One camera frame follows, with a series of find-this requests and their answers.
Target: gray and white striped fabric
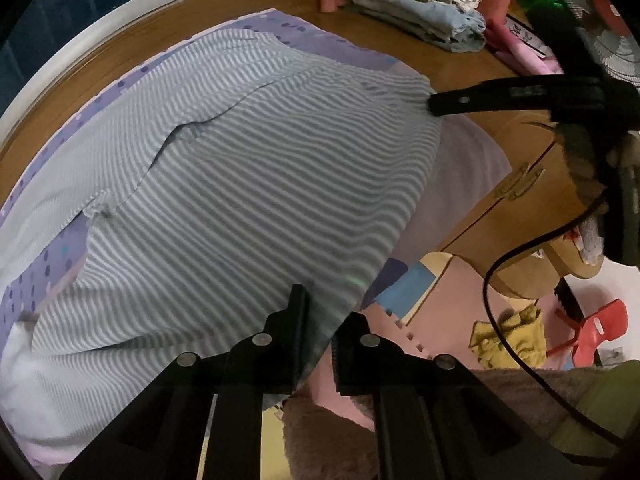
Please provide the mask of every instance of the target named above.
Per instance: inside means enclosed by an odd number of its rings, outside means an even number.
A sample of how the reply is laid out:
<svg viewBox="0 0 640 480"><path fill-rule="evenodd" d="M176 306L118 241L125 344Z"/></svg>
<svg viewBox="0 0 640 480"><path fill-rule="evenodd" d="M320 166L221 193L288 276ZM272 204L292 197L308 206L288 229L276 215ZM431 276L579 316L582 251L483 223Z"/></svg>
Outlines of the gray and white striped fabric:
<svg viewBox="0 0 640 480"><path fill-rule="evenodd" d="M440 122L422 76L345 66L246 30L201 38L156 70L41 170L31 209L20 199L46 232L27 249L49 242L45 213L57 228L82 208L92 218L77 281L21 356L32 373L10 385L49 398L34 413L3 410L22 441L81 449L180 352L218 354L258 332L294 283L312 291L311 368L433 166ZM78 153L93 163L58 174Z"/></svg>

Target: fan grille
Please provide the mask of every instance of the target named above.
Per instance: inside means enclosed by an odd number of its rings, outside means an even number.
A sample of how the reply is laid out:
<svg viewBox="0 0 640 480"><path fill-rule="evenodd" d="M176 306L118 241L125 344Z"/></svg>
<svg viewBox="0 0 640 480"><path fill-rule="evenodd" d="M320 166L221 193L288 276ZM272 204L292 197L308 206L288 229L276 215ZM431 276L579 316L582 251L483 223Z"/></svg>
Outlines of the fan grille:
<svg viewBox="0 0 640 480"><path fill-rule="evenodd" d="M589 12L588 0L565 0L575 17L582 20ZM640 47L632 37L618 36L610 30L587 30L581 36L591 55L617 79L629 81L640 88Z"/></svg>

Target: cabinet door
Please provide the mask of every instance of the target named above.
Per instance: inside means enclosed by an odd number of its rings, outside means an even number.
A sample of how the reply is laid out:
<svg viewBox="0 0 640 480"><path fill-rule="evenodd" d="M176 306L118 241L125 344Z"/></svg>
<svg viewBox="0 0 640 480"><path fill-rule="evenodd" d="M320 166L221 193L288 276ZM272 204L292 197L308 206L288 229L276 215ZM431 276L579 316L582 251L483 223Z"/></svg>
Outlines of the cabinet door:
<svg viewBox="0 0 640 480"><path fill-rule="evenodd" d="M546 112L483 112L469 114L469 117L485 131L488 128L492 129L494 132L492 137L507 156L512 171L441 241L438 246L438 250L441 251L445 251L447 246L491 211L531 172L542 156L554 145L554 134L548 128L535 124L548 124Z"/></svg>
<svg viewBox="0 0 640 480"><path fill-rule="evenodd" d="M484 216L443 250L462 257L484 276L494 261L503 254L566 224L583 212L584 206L576 195L574 183L564 163L562 147L554 144L533 165L513 192L498 199ZM529 254L516 256L503 268ZM550 264L540 262L540 265L543 268L538 272L535 270L535 262L527 263L527 269L523 269L528 275L526 282L540 280L545 276L546 281L555 279L549 271ZM520 293L522 283L517 283L520 276L516 280L513 272L501 272L498 278L508 289L525 297Z"/></svg>

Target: purple mat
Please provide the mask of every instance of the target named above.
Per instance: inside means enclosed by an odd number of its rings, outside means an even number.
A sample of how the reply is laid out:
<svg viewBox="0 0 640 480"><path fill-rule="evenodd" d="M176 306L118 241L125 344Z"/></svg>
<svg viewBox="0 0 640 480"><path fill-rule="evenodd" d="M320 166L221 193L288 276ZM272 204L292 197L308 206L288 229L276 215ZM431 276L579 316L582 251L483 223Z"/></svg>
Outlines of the purple mat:
<svg viewBox="0 0 640 480"><path fill-rule="evenodd" d="M340 36L325 32L300 18L289 16L279 10L271 10L248 18L242 18L218 29L224 28L250 28L256 32L272 32L283 44L292 48L370 70L384 72L398 62L397 59L391 56L357 47ZM114 84L96 95L83 110L58 130L28 165L9 199L0 209L0 228L6 215L11 211L13 204L20 197L22 190L28 186L34 175L66 139L71 137L100 110L113 103L124 90L139 81L145 74L153 70L185 44L191 43L191 41L194 41L194 39L185 38L184 41L172 46L159 57L152 58L152 60L141 64L140 68L133 70L117 83L114 82ZM42 251L27 270L7 287L0 303L0 315L2 316L0 352L4 349L8 333L21 311L30 310L34 312L47 299L48 291L86 253L87 232L87 218L80 214Z"/></svg>

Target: yellow cloth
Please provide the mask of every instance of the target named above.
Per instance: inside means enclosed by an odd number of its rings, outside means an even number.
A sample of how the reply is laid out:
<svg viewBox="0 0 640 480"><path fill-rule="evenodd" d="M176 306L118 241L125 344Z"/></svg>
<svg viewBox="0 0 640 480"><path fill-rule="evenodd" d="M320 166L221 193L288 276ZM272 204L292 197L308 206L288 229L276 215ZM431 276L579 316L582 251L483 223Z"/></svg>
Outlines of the yellow cloth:
<svg viewBox="0 0 640 480"><path fill-rule="evenodd" d="M533 304L529 305L501 322L499 326L509 345L527 365L539 367L544 364L546 340L538 307ZM493 327L488 322L476 321L469 349L478 356L478 362L487 370L518 368L516 361L500 343Z"/></svg>

